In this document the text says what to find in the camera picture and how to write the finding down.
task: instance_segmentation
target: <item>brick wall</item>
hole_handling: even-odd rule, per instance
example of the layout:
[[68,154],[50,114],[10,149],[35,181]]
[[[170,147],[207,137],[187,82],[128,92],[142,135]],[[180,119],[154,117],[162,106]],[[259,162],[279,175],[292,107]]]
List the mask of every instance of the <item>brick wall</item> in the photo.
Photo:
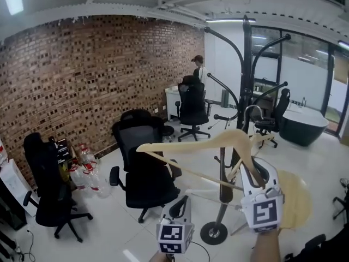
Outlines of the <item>brick wall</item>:
[[87,143],[95,153],[115,143],[111,126],[133,108],[166,104],[164,89],[192,74],[204,54],[203,32],[132,16],[52,22],[0,46],[0,137],[34,185],[23,140],[39,132]]

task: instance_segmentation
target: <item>black stool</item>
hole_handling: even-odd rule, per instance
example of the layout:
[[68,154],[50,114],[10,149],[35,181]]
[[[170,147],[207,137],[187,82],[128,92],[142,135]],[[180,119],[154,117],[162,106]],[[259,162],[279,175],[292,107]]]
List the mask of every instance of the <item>black stool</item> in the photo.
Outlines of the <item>black stool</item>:
[[161,130],[161,134],[163,137],[166,137],[166,139],[169,140],[169,142],[172,142],[172,138],[171,136],[174,134],[175,130],[172,126],[168,126],[168,125],[165,125],[162,130]]

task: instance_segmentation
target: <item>person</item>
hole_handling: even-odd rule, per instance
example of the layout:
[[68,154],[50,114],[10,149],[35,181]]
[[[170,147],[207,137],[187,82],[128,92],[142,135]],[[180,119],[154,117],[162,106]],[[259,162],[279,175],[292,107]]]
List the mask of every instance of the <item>person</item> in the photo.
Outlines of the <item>person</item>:
[[[171,261],[164,253],[156,252],[149,262]],[[278,231],[259,233],[250,262],[281,262]]]
[[202,55],[195,56],[191,61],[195,62],[195,65],[197,66],[197,68],[193,72],[193,76],[197,77],[204,85],[206,85],[207,70],[203,65]]

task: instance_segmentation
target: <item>ceiling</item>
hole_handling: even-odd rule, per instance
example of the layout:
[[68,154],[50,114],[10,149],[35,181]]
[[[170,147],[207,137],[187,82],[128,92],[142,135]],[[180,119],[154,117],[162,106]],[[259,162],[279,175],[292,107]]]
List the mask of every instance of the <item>ceiling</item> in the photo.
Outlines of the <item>ceiling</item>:
[[207,18],[255,18],[258,25],[281,27],[336,43],[349,41],[349,0],[23,0],[24,11],[11,16],[0,0],[0,40],[23,29],[70,17],[129,14],[194,26]]

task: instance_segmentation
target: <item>black metal stand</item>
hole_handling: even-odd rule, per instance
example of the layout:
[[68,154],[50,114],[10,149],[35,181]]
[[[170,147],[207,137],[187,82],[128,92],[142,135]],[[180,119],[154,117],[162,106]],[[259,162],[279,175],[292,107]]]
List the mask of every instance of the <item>black metal stand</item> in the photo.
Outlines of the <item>black metal stand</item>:
[[[213,31],[209,27],[205,27],[205,32],[210,33],[217,38],[227,42],[230,44],[235,52],[237,53],[240,64],[241,64],[241,86],[240,86],[240,97],[239,101],[237,100],[235,94],[226,86],[224,83],[216,79],[212,74],[208,74],[207,76],[211,79],[213,79],[215,82],[217,82],[220,86],[222,86],[224,89],[226,89],[229,94],[233,97],[235,104],[237,106],[237,114],[229,119],[227,117],[221,117],[218,115],[214,115],[215,119],[219,120],[233,120],[237,117],[237,129],[242,129],[244,132],[248,132],[249,130],[249,122],[250,122],[250,114],[249,110],[247,111],[246,117],[245,115],[245,109],[252,104],[252,91],[253,91],[253,86],[254,86],[254,73],[255,73],[255,68],[257,65],[257,61],[259,57],[261,56],[262,52],[265,51],[267,48],[269,48],[272,45],[278,44],[284,40],[290,40],[291,36],[289,34],[285,35],[284,37],[281,37],[280,39],[277,39],[275,41],[272,41],[265,45],[259,53],[256,55],[255,60],[252,64],[252,41],[251,41],[251,26],[249,23],[249,20],[247,16],[244,16],[244,21],[243,21],[243,30],[244,30],[244,58],[242,57],[241,52],[238,50],[238,48],[235,46],[233,42],[231,42],[229,39],[226,37],[222,36],[216,31]],[[268,92],[265,92],[261,96],[259,96],[256,100],[255,103],[262,97],[266,96],[267,94],[272,93],[275,90],[278,90],[282,88],[283,86],[287,86],[287,83],[285,82],[284,84],[277,86],[273,88],[273,90],[270,90]],[[225,155],[225,148],[221,148],[221,156],[220,159],[218,157],[215,157],[215,160],[217,160],[220,163],[220,179],[222,181],[228,182],[226,175],[225,175],[225,168],[233,168],[238,161],[240,160],[240,156],[236,152],[236,150],[233,150],[232,154],[232,159],[231,163],[229,166],[226,166],[224,163],[224,155]],[[218,212],[218,216],[215,222],[209,222],[205,224],[200,232],[201,239],[209,244],[209,245],[218,245],[222,242],[225,241],[225,239],[228,236],[227,228],[222,224],[222,220],[224,218],[225,211],[227,209],[227,204],[230,203],[233,200],[233,191],[231,188],[228,188],[226,186],[220,185],[220,195],[219,195],[220,201],[224,204],[221,204],[221,207]]]

